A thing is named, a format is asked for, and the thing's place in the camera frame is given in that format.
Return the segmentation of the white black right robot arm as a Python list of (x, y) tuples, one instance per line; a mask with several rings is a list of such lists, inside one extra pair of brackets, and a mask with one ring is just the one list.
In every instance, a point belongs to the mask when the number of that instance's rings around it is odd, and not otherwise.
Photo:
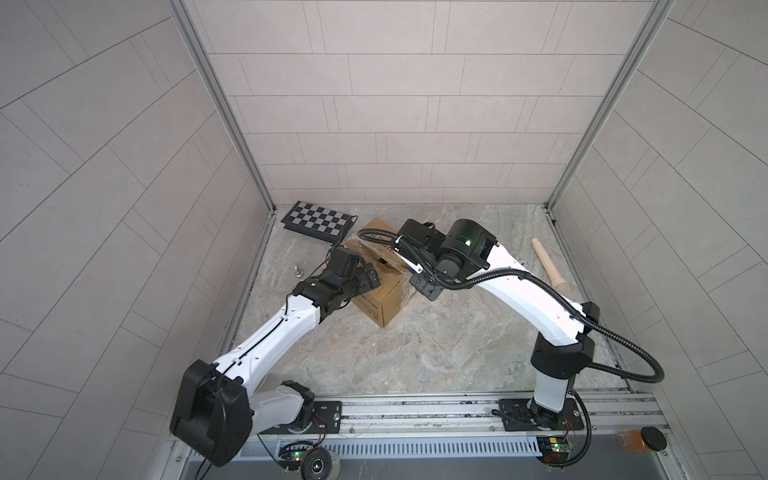
[(443, 234), (431, 223), (409, 219), (392, 242), (393, 250), (414, 269), (411, 284), (434, 301), (444, 290), (478, 286), (500, 299), (538, 331), (531, 364), (537, 371), (528, 404), (530, 422), (557, 429), (563, 422), (569, 388), (592, 363), (595, 343), (582, 323), (581, 306), (531, 274), (497, 240), (469, 219)]

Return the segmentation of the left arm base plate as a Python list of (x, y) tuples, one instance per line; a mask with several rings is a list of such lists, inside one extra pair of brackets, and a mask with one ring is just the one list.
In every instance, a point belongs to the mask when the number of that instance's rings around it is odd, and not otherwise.
[(341, 401), (315, 401), (312, 411), (302, 408), (296, 421), (287, 425), (273, 426), (261, 432), (267, 435), (318, 435), (337, 434), (343, 403)]

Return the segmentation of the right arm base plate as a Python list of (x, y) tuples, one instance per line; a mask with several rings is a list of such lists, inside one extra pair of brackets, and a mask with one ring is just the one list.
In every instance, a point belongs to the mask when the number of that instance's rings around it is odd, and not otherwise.
[(576, 400), (565, 399), (560, 413), (545, 409), (532, 410), (532, 399), (502, 399), (492, 413), (502, 420), (504, 430), (515, 431), (581, 431), (585, 429), (584, 414)]

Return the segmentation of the brown cardboard express box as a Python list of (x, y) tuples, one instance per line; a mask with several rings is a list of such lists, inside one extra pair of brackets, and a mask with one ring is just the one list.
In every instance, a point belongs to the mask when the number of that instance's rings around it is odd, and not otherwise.
[(388, 244), (364, 241), (355, 234), (344, 246), (360, 253), (366, 263), (372, 263), (380, 282), (378, 288), (353, 298), (352, 303), (379, 327), (386, 327), (415, 294), (410, 284), (411, 272)]

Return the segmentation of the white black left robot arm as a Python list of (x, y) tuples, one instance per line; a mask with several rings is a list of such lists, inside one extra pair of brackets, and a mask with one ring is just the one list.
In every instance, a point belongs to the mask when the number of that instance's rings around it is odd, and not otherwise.
[(211, 363), (197, 360), (185, 370), (171, 434), (209, 464), (222, 467), (255, 434), (278, 426), (304, 432), (314, 423), (314, 393), (295, 381), (265, 392), (258, 392), (258, 386), (298, 340), (379, 285), (371, 263), (329, 264), (297, 284), (284, 306), (247, 340)]

